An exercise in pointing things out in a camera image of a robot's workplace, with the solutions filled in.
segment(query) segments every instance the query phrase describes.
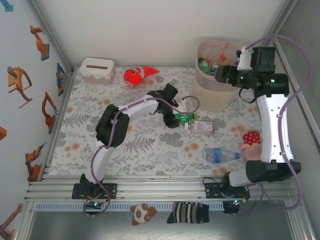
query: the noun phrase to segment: dog plush toy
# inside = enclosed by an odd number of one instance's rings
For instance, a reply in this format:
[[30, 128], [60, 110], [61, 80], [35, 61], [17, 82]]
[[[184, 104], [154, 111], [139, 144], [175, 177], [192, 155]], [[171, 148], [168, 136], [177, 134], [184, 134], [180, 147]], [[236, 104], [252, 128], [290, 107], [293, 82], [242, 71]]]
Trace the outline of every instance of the dog plush toy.
[[144, 224], [150, 220], [151, 217], [155, 216], [157, 210], [152, 206], [148, 207], [147, 204], [143, 203], [138, 206], [131, 206], [131, 212], [133, 212], [132, 225]]
[[258, 131], [249, 131], [242, 136], [244, 143], [239, 149], [244, 151], [247, 160], [261, 160], [262, 144]]

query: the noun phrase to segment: green bottle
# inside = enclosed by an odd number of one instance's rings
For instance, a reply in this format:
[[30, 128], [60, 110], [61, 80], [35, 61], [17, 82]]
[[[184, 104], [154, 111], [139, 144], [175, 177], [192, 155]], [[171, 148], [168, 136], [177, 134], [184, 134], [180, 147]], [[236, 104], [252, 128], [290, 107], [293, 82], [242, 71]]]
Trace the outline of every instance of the green bottle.
[[202, 57], [198, 60], [198, 67], [199, 69], [204, 72], [205, 74], [210, 75], [211, 67], [209, 66], [208, 62], [204, 60]]
[[178, 119], [180, 124], [189, 123], [189, 122], [191, 122], [192, 119], [197, 119], [198, 118], [198, 115], [196, 113], [194, 113], [194, 114], [180, 114], [180, 113], [177, 113], [174, 116], [175, 116], [175, 119]]

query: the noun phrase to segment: pink plush toy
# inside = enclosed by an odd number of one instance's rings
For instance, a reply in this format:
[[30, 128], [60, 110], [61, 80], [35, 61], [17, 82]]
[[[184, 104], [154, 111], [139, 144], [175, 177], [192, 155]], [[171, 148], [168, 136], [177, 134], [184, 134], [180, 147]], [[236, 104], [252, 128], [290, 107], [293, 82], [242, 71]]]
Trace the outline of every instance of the pink plush toy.
[[244, 143], [239, 149], [244, 151], [247, 160], [261, 160], [262, 144], [258, 131], [249, 131], [242, 136]]

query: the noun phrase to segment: knitted sock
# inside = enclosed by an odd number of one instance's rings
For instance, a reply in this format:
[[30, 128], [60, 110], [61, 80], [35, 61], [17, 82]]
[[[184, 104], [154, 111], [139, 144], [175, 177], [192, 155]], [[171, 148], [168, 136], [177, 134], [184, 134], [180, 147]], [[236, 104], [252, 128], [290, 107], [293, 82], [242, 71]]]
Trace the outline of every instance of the knitted sock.
[[203, 224], [209, 222], [209, 205], [198, 202], [176, 201], [168, 217], [167, 224]]

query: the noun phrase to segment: bottle label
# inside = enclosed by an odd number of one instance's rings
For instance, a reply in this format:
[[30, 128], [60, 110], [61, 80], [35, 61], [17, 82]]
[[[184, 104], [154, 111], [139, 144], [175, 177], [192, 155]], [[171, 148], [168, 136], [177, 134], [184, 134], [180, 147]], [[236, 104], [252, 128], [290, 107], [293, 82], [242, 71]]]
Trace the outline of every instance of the bottle label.
[[179, 123], [181, 123], [181, 124], [188, 123], [192, 119], [195, 118], [194, 114], [180, 114], [180, 113], [177, 113], [174, 116], [175, 116], [175, 119], [178, 119]]
[[194, 121], [194, 130], [212, 132], [212, 122], [209, 122], [209, 121]]
[[217, 68], [216, 67], [213, 67], [213, 68], [211, 68], [211, 75], [212, 76], [214, 76], [214, 75], [216, 75], [216, 71], [217, 71]]
[[213, 151], [213, 163], [214, 164], [220, 164], [221, 163], [221, 149], [220, 148], [214, 148]]

